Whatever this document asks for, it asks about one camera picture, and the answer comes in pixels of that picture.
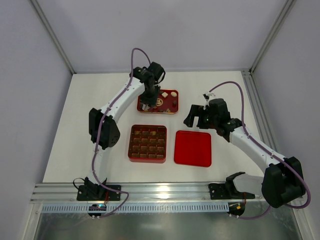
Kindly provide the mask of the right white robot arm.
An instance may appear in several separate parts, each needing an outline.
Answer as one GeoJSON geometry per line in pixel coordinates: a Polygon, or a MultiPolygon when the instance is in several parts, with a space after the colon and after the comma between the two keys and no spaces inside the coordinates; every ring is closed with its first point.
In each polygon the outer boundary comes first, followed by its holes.
{"type": "Polygon", "coordinates": [[[263,172],[262,177],[245,172],[228,176],[225,185],[232,198],[248,193],[264,197],[271,207],[279,208],[306,194],[300,161],[275,152],[251,135],[240,119],[231,117],[222,98],[212,99],[205,106],[191,105],[183,123],[191,128],[195,118],[198,118],[196,126],[199,129],[214,129],[242,150],[263,172]]]}

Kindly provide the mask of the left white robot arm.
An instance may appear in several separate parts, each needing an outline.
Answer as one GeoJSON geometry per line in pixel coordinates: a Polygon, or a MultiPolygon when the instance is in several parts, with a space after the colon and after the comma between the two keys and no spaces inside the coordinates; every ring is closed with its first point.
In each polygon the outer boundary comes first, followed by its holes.
{"type": "Polygon", "coordinates": [[[129,74],[124,87],[105,106],[100,109],[92,108],[89,112],[90,140],[95,144],[90,172],[85,177],[83,185],[78,187],[78,201],[102,201],[109,187],[107,181],[107,159],[112,147],[120,139],[117,123],[130,106],[140,99],[147,109],[156,106],[160,91],[159,83],[165,77],[164,68],[151,62],[149,67],[136,67],[129,74]]]}

